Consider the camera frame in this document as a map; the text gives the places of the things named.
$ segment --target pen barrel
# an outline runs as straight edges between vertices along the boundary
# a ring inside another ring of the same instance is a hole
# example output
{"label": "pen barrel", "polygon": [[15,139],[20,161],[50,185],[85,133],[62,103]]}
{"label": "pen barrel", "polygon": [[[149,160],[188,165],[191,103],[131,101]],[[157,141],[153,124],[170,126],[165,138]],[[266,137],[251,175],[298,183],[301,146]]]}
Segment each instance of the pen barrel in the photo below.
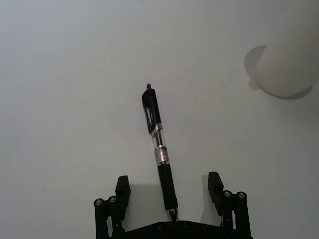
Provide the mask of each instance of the pen barrel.
{"label": "pen barrel", "polygon": [[170,210],[178,208],[170,165],[162,164],[158,166],[158,171],[165,209]]}

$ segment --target black pen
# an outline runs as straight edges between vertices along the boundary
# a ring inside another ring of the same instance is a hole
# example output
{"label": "black pen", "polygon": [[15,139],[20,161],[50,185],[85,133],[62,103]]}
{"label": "black pen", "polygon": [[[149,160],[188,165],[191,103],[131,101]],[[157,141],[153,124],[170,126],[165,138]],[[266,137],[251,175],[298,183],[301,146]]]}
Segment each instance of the black pen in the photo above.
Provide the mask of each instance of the black pen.
{"label": "black pen", "polygon": [[147,84],[147,89],[142,95],[142,103],[145,111],[149,133],[152,134],[155,160],[159,171],[159,180],[163,192],[165,209],[168,210],[172,221],[177,221],[177,198],[171,174],[167,147],[165,144],[163,127],[160,120],[160,111],[156,99],[155,90]]}

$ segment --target pen label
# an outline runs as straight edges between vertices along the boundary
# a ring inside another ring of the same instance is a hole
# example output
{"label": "pen label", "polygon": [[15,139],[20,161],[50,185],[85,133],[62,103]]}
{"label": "pen label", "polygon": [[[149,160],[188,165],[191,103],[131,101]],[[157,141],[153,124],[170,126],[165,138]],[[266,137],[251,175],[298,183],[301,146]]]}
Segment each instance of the pen label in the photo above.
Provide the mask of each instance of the pen label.
{"label": "pen label", "polygon": [[161,164],[169,164],[169,158],[168,158],[166,146],[159,146],[154,149],[154,152],[155,152],[155,160],[156,160],[157,166]]}

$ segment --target pen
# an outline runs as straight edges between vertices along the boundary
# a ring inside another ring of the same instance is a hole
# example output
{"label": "pen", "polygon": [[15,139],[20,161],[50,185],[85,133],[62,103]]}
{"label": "pen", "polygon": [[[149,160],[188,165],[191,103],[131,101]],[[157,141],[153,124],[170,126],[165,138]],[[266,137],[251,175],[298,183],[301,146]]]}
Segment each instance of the pen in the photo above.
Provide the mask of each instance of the pen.
{"label": "pen", "polygon": [[155,90],[147,84],[147,89],[142,95],[142,103],[145,111],[149,133],[152,134],[155,160],[159,172],[159,180],[163,192],[164,206],[169,212],[173,222],[177,221],[177,198],[171,174],[167,147],[160,120],[160,111],[156,99]]}

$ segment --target white surface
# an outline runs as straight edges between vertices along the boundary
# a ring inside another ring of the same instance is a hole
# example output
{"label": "white surface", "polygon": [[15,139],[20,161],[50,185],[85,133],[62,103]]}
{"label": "white surface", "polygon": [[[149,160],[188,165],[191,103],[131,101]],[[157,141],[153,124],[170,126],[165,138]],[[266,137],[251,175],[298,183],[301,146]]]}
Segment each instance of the white surface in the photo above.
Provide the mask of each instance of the white surface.
{"label": "white surface", "polygon": [[291,97],[319,80],[319,1],[298,0],[263,53],[258,85],[278,97]]}
{"label": "white surface", "polygon": [[141,104],[151,82],[181,219],[219,223],[203,189],[218,171],[247,192],[255,238],[316,238],[318,85],[280,100],[244,68],[291,3],[2,1],[0,237],[94,238],[93,201],[120,175],[127,229],[167,219]]}

